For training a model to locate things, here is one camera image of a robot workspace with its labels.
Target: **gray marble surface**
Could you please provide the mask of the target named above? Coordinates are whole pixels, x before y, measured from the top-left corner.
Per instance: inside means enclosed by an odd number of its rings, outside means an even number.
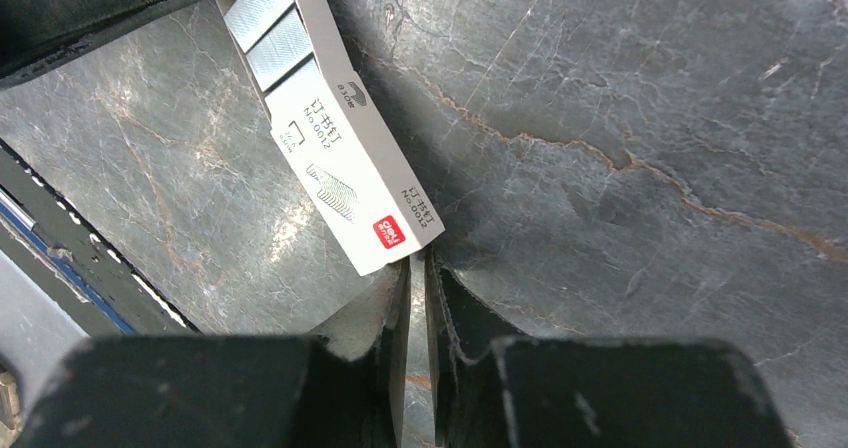
[[[475,293],[540,336],[729,340],[801,446],[848,445],[848,0],[330,2]],[[268,130],[211,2],[0,94],[0,136],[208,331],[305,331],[370,281]]]

